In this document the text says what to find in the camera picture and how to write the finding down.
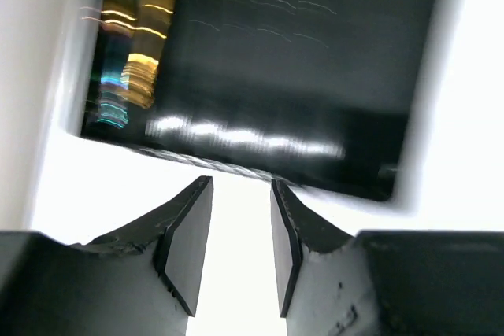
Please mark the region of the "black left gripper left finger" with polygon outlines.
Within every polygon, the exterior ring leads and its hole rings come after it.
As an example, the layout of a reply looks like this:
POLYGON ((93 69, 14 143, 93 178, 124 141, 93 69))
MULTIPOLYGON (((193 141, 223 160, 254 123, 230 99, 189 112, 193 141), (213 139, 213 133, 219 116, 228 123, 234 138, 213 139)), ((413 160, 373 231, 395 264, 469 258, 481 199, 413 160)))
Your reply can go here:
POLYGON ((185 334, 198 304, 212 200, 212 179, 199 177, 85 245, 2 232, 2 334, 185 334))

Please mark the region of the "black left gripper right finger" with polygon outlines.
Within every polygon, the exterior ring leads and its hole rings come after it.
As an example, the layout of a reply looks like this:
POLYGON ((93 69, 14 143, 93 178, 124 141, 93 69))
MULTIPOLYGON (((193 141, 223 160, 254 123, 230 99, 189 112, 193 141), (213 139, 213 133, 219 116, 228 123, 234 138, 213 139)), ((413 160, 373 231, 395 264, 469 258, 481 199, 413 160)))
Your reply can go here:
POLYGON ((280 315, 290 335, 500 335, 503 236, 361 231, 271 185, 280 315))

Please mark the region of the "rainbow iridescent ornate spoon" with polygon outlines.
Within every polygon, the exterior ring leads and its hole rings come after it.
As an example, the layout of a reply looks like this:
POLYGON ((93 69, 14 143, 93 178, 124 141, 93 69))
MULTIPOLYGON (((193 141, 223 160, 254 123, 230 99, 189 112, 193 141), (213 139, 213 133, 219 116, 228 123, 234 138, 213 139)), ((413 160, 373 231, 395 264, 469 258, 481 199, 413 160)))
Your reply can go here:
POLYGON ((136 0, 102 0, 101 7, 85 7, 83 19, 98 25, 86 101, 85 126, 104 124, 118 129, 129 122, 128 101, 121 82, 136 26, 136 0))

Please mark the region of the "gold ornate spoon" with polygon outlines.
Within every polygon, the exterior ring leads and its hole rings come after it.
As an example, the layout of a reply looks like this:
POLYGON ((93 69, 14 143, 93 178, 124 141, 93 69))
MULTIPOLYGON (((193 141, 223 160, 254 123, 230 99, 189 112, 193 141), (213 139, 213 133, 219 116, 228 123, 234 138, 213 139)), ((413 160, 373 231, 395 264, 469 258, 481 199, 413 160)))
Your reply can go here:
POLYGON ((161 54, 169 35, 176 0, 139 0, 132 46, 121 73, 120 96, 143 109, 154 103, 161 54))

